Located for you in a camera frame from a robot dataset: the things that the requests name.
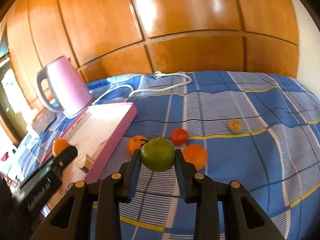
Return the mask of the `orange tangerine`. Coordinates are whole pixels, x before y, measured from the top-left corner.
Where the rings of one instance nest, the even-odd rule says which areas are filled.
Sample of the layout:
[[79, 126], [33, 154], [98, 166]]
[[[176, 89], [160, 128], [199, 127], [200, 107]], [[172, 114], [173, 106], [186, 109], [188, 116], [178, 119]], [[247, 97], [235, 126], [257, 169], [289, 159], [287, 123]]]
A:
[[182, 154], [185, 161], [192, 163], [197, 170], [203, 169], [207, 164], [208, 152], [200, 145], [188, 145], [183, 149]]
[[57, 138], [54, 140], [52, 145], [53, 156], [57, 157], [60, 155], [66, 148], [70, 146], [69, 142], [63, 138]]
[[142, 135], [135, 135], [127, 143], [129, 155], [133, 156], [135, 150], [139, 150], [147, 141], [147, 138]]

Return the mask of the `green lime fruit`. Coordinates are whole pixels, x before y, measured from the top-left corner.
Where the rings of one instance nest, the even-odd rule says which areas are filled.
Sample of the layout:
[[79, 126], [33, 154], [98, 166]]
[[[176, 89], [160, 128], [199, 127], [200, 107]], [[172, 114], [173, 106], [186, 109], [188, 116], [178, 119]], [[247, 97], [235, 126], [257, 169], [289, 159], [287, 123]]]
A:
[[154, 137], [140, 149], [141, 161], [153, 172], [165, 172], [175, 162], [175, 149], [172, 143], [163, 137]]

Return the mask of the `red tomato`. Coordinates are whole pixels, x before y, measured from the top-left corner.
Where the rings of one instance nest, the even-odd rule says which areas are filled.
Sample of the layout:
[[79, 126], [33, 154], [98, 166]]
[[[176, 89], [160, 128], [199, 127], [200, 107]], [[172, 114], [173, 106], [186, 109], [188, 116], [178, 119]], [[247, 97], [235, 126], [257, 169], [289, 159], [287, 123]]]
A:
[[188, 140], [188, 133], [182, 128], [175, 129], [170, 134], [170, 140], [174, 145], [182, 145]]

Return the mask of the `small yellowish fruit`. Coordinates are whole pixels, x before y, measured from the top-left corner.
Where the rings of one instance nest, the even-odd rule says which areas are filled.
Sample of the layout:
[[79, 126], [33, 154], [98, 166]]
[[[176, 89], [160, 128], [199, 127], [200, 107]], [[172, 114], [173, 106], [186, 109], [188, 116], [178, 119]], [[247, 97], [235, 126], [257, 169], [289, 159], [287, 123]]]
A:
[[239, 134], [242, 131], [242, 124], [238, 119], [231, 119], [228, 123], [228, 128], [234, 134]]

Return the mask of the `glittery purple box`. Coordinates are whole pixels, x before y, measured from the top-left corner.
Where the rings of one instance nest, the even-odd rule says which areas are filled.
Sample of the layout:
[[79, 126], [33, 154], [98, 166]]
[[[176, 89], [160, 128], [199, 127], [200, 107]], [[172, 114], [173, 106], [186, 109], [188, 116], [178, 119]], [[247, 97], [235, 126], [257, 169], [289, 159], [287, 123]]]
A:
[[47, 127], [56, 119], [56, 113], [43, 107], [33, 118], [31, 127], [38, 135], [43, 133]]

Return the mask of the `pink rimmed white tray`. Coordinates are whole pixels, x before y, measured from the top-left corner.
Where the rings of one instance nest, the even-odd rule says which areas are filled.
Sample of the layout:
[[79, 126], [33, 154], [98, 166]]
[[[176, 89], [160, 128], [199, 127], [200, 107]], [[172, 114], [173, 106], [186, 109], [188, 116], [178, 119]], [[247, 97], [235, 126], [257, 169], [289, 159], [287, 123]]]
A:
[[132, 102], [120, 102], [89, 106], [74, 119], [61, 137], [77, 148], [78, 156], [85, 153], [92, 157], [94, 164], [90, 170], [81, 170], [76, 166], [77, 156], [64, 169], [62, 185], [47, 203], [49, 209], [62, 199], [70, 183], [98, 181], [136, 115]]

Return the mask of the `wooden framed doorway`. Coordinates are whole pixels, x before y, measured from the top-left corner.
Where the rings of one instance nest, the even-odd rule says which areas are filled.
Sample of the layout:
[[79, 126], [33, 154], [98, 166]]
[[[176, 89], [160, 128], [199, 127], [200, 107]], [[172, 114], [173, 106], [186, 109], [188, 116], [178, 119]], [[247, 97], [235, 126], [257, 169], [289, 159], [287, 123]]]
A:
[[14, 146], [27, 135], [31, 109], [16, 80], [11, 60], [1, 60], [1, 126]]

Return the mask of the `blue plaid bedsheet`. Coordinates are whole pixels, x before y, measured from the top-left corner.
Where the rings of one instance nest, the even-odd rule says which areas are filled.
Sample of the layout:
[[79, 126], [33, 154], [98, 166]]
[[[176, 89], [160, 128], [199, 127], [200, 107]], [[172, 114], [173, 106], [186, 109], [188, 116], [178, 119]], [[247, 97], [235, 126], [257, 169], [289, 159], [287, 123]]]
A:
[[[170, 140], [182, 128], [208, 152], [197, 170], [217, 191], [219, 239], [306, 239], [319, 224], [319, 100], [285, 76], [204, 71], [127, 74], [89, 83], [94, 105], [132, 102], [137, 115], [98, 181], [70, 183], [35, 232], [23, 239], [87, 239], [95, 235], [100, 183], [131, 160], [128, 141], [142, 135]], [[238, 119], [242, 131], [228, 128]], [[54, 139], [72, 124], [63, 114], [18, 152], [23, 181], [51, 158]], [[175, 167], [153, 172], [141, 164], [135, 196], [120, 203], [122, 239], [193, 239], [196, 204], [180, 195]]]

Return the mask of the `pink electric kettle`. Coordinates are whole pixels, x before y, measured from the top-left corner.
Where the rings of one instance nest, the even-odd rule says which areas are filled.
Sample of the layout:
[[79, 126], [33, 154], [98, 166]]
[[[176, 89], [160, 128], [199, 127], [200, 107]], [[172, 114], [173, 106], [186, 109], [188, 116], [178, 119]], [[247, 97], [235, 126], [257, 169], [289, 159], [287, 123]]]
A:
[[[43, 80], [47, 80], [58, 107], [53, 106], [46, 98], [41, 86]], [[84, 81], [65, 56], [54, 59], [37, 73], [35, 90], [48, 110], [54, 113], [62, 112], [69, 119], [76, 117], [92, 102], [92, 96]]]

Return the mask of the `wooden wardrobe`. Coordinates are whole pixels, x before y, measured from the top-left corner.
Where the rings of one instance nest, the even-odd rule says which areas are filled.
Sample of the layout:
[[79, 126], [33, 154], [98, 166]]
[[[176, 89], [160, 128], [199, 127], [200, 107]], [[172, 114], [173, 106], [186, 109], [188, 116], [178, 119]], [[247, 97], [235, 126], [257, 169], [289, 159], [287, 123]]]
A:
[[31, 108], [37, 72], [66, 56], [87, 81], [231, 70], [296, 77], [291, 0], [12, 0], [1, 40]]

